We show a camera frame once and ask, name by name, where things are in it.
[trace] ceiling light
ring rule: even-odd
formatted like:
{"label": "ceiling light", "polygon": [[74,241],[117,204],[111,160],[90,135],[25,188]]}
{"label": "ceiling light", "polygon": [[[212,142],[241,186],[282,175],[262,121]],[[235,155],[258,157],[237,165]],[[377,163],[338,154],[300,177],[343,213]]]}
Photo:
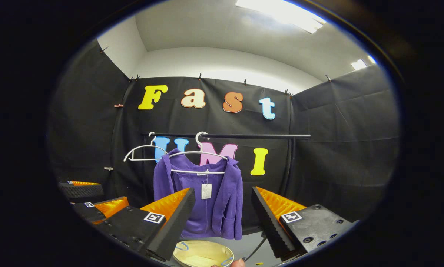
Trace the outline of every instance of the ceiling light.
{"label": "ceiling light", "polygon": [[351,63],[352,68],[354,68],[355,70],[361,69],[361,68],[365,68],[366,64],[362,59],[359,59],[356,62],[352,62]]}
{"label": "ceiling light", "polygon": [[367,56],[367,58],[368,58],[373,64],[376,63],[376,62],[375,62],[375,59],[373,59],[373,57],[371,57],[371,56]]}
{"label": "ceiling light", "polygon": [[280,22],[294,24],[311,34],[326,23],[315,14],[283,0],[237,0],[235,6],[265,13]]}

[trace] price tag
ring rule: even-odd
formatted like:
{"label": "price tag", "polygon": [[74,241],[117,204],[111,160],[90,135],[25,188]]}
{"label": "price tag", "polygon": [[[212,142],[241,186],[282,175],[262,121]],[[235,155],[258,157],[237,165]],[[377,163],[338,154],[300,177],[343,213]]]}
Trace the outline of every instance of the price tag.
{"label": "price tag", "polygon": [[212,197],[212,184],[202,184],[201,199],[210,199]]}

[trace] black backdrop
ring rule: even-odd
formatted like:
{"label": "black backdrop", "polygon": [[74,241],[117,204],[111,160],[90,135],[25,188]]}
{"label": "black backdrop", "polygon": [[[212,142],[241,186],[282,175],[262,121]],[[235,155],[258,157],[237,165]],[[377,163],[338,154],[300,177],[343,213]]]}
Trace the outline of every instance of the black backdrop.
{"label": "black backdrop", "polygon": [[[61,181],[99,182],[106,198],[127,196],[140,207],[153,201],[155,161],[123,162],[134,147],[149,144],[149,132],[194,134],[311,134],[296,144],[296,167],[288,181],[290,149],[284,140],[216,139],[217,152],[224,144],[237,144],[243,179],[244,234],[259,230],[251,206],[252,186],[260,186],[303,205],[322,204],[350,221],[364,218],[381,199],[393,170],[398,113],[388,77],[378,66],[351,72],[332,82],[296,94],[215,79],[164,77],[129,82],[100,53],[93,42],[70,66],[51,106],[49,145],[51,160]],[[151,110],[139,110],[145,86],[166,85],[168,91]],[[205,92],[203,108],[181,105],[184,92]],[[243,109],[222,109],[224,96],[239,92]],[[270,97],[276,118],[261,113],[259,100]],[[123,104],[123,108],[114,105]],[[176,148],[170,138],[167,151]],[[186,150],[198,150],[189,138]],[[263,176],[252,176],[253,149],[268,149]],[[139,149],[135,158],[154,158],[154,148]],[[198,155],[188,155],[198,163]],[[106,171],[104,167],[113,167]]]}
{"label": "black backdrop", "polygon": [[364,218],[382,198],[398,157],[400,114],[378,65],[293,96],[290,133],[298,140],[288,196],[322,204],[347,220]]}

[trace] white clothes hanger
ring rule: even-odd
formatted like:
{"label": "white clothes hanger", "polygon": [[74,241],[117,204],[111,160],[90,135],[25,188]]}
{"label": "white clothes hanger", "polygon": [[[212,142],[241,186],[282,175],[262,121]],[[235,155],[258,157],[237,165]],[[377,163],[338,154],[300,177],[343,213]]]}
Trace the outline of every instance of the white clothes hanger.
{"label": "white clothes hanger", "polygon": [[[202,143],[199,142],[199,136],[200,135],[206,135],[206,132],[198,132],[197,135],[195,135],[195,141],[196,143],[200,146],[200,150],[199,151],[186,151],[186,152],[179,152],[179,153],[175,153],[170,155],[169,157],[173,157],[173,156],[177,156],[177,155],[182,155],[182,154],[209,154],[209,155],[214,155],[214,156],[218,156],[221,157],[222,159],[228,160],[226,157],[224,156],[220,156],[219,154],[214,154],[214,153],[210,153],[210,152],[204,152],[202,151]],[[180,169],[172,169],[171,171],[174,172],[185,172],[187,174],[225,174],[225,171],[182,171]]]}
{"label": "white clothes hanger", "polygon": [[[155,133],[155,132],[150,132],[148,136],[151,137],[151,135],[153,135],[154,133]],[[161,149],[162,151],[164,151],[164,154],[167,154],[166,150],[162,149],[162,148],[159,147],[159,146],[153,145],[153,141],[154,141],[155,139],[156,139],[156,136],[155,136],[155,138],[153,138],[153,140],[151,140],[151,144],[141,145],[141,146],[135,147],[135,148],[133,148],[132,150],[130,150],[130,152],[128,152],[128,154],[125,156],[125,158],[123,159],[123,161],[125,162],[125,161],[127,160],[128,156],[130,156],[130,154],[132,154],[132,157],[128,159],[128,160],[130,160],[130,161],[154,161],[154,160],[160,160],[160,159],[135,159],[135,150],[138,149],[138,148],[140,148],[140,147],[156,147],[156,148],[159,148],[159,149]]]}

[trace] black cable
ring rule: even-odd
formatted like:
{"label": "black cable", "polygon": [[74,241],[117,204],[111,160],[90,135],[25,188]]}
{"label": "black cable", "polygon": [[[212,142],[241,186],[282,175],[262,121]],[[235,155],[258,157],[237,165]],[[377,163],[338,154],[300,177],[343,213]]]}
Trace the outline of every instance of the black cable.
{"label": "black cable", "polygon": [[263,242],[266,240],[266,237],[264,237],[262,240],[261,240],[261,242],[260,242],[260,244],[258,244],[258,246],[256,247],[256,249],[255,250],[253,250],[253,252],[247,257],[247,258],[244,258],[243,259],[243,261],[244,262],[246,262],[247,260],[249,260],[249,258],[250,257],[252,257],[252,255],[261,247],[261,245],[263,245]]}

